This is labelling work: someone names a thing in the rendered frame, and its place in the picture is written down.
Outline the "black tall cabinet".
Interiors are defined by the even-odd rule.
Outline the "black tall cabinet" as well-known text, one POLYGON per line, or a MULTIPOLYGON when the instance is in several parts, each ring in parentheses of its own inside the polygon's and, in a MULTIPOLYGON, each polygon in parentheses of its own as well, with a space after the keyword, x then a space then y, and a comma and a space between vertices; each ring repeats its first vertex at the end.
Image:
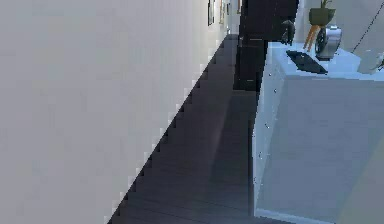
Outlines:
POLYGON ((283 22, 295 20, 299 0, 242 0, 241 3, 233 88, 259 92, 268 43, 281 40, 283 22))

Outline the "dark framed wall picture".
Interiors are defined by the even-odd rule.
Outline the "dark framed wall picture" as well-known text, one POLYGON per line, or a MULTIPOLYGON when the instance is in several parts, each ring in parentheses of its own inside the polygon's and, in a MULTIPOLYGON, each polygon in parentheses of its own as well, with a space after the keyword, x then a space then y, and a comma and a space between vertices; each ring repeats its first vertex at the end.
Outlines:
POLYGON ((211 26, 215 21, 215 0, 208 0, 208 26, 211 26))

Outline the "pale blue chest of drawers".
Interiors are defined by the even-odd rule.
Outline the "pale blue chest of drawers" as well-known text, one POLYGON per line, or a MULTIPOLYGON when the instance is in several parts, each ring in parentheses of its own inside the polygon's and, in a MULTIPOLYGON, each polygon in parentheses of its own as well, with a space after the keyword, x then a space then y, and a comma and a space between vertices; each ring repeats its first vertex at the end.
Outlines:
POLYGON ((293 224, 384 224, 384 71, 338 50, 324 73, 272 42, 252 139, 254 214, 293 224))

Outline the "dark small figurine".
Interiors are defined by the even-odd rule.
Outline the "dark small figurine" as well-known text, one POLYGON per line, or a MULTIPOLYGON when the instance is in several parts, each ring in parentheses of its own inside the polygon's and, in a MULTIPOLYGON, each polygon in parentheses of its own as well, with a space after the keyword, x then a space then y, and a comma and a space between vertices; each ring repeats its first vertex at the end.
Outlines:
POLYGON ((284 28, 284 32, 282 34, 281 43, 291 45, 295 35, 295 25, 291 20, 285 20, 282 23, 282 26, 284 28))

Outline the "potted plant on orange legs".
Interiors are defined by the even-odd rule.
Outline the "potted plant on orange legs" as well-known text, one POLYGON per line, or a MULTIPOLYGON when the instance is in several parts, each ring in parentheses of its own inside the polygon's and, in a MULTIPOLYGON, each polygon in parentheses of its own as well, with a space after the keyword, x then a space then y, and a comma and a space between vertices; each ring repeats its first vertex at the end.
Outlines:
POLYGON ((318 8, 311 8, 309 10, 309 23, 311 27, 304 44, 304 49, 308 52, 311 51, 317 31, 327 26, 335 15, 336 10, 328 7, 328 4, 332 1, 333 0, 321 0, 318 8))

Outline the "black flat remote control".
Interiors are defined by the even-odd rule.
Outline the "black flat remote control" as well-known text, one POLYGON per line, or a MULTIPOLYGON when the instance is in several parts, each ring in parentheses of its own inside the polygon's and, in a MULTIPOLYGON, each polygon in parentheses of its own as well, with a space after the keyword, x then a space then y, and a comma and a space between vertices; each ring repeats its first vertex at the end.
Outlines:
POLYGON ((298 70, 315 73, 327 74, 328 71, 322 67, 317 61, 310 57, 307 53, 287 50, 287 56, 296 65, 298 70))

